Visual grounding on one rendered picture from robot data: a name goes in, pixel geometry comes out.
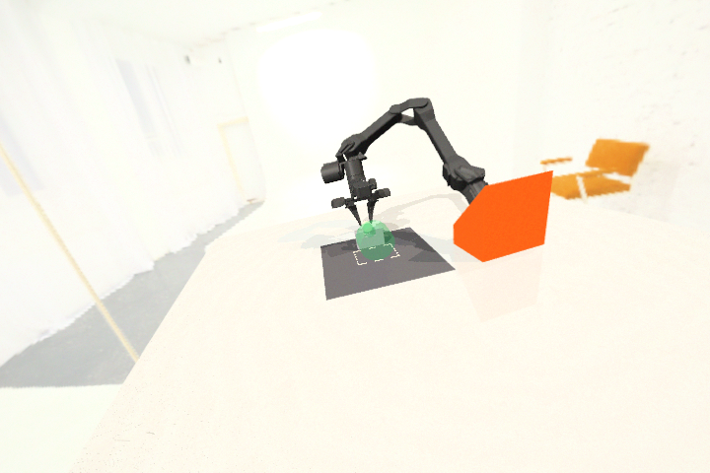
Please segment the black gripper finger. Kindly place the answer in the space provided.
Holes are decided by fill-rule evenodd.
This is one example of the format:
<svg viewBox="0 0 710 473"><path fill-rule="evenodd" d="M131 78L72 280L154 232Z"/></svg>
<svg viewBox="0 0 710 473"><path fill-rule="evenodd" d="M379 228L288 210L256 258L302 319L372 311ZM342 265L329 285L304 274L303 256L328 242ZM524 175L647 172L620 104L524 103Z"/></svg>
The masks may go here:
<svg viewBox="0 0 710 473"><path fill-rule="evenodd" d="M368 215L369 215L369 220L370 220L370 221L373 220L374 208L375 208L376 202L378 202L378 201L379 201L379 200L374 200L374 201L367 202Z"/></svg>
<svg viewBox="0 0 710 473"><path fill-rule="evenodd" d="M354 216L355 219L357 220L358 224L361 226L362 224L361 224L361 220L360 220L360 217L359 217L359 214L358 214L358 211L357 211L357 206L356 206L356 204L355 204L355 205L351 205L351 206L345 207L345 209L347 209L347 208L350 210L350 212L353 214L353 216Z"/></svg>

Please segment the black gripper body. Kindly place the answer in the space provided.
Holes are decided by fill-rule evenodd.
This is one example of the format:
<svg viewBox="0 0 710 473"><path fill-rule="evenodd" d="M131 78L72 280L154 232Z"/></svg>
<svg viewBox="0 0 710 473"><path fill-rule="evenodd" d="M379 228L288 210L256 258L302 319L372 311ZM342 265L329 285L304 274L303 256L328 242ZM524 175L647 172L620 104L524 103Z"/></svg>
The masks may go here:
<svg viewBox="0 0 710 473"><path fill-rule="evenodd" d="M360 177L362 177L362 176L365 176L365 174L353 175L353 176L350 176L347 178L349 190L350 190L350 179L354 179L356 182L356 181L360 181L361 180ZM365 176L365 178L366 178L366 176ZM355 195L351 196L350 198L345 198L345 199L344 199L344 197L339 197L339 198L332 199L330 203L331 203L331 208L334 209L334 208L339 208L343 205L345 205L345 207L351 206L351 205L354 205L354 202L358 202L358 201L368 200L368 202L370 202L370 201L378 200L378 199L389 197L389 196L391 196L391 191L388 188L382 188L382 189L378 189L378 190L374 191L373 195L371 195L371 196L365 196L363 198L355 198L355 199L354 199L354 197L356 197Z"/></svg>

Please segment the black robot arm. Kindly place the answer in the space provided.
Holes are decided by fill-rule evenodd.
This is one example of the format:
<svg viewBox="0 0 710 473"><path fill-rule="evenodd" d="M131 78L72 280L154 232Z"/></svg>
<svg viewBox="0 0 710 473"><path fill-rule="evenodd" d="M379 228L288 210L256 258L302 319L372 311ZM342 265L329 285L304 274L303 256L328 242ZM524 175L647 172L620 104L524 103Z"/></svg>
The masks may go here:
<svg viewBox="0 0 710 473"><path fill-rule="evenodd" d="M413 108L414 116L402 114L410 108ZM396 124L418 126L427 133L444 163L443 178L448 186L464 196L468 205L485 185L489 185L484 180L485 169L471 166L464 158L456 154L438 124L432 102L427 97L412 98L403 103L394 104L369 127L345 138L335 154L337 161L322 164L320 174L323 182L328 184L342 180L345 173L347 178L364 174L362 161L368 159L365 154L369 146ZM351 196L363 198L373 195L372 190L378 188L376 179L373 177L367 181L365 176L360 178L361 180L356 182L354 179L350 179Z"/></svg>

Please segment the green glass bottle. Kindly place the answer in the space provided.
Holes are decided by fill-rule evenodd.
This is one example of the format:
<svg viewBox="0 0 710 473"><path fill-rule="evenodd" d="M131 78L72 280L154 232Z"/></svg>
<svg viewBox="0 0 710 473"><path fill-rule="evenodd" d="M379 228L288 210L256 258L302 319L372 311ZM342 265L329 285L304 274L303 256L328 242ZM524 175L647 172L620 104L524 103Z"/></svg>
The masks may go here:
<svg viewBox="0 0 710 473"><path fill-rule="evenodd" d="M370 260L381 260L393 251L394 236L381 221L364 221L356 234L362 254Z"/></svg>

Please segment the grey flat mat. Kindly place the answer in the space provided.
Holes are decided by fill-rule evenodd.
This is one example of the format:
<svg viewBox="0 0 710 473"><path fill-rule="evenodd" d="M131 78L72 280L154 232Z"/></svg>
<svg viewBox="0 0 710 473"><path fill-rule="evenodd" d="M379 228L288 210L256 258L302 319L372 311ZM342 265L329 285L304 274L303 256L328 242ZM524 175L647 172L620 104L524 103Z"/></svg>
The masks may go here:
<svg viewBox="0 0 710 473"><path fill-rule="evenodd" d="M377 261L358 250L356 238L320 247L327 301L457 270L411 227L390 232L393 251Z"/></svg>

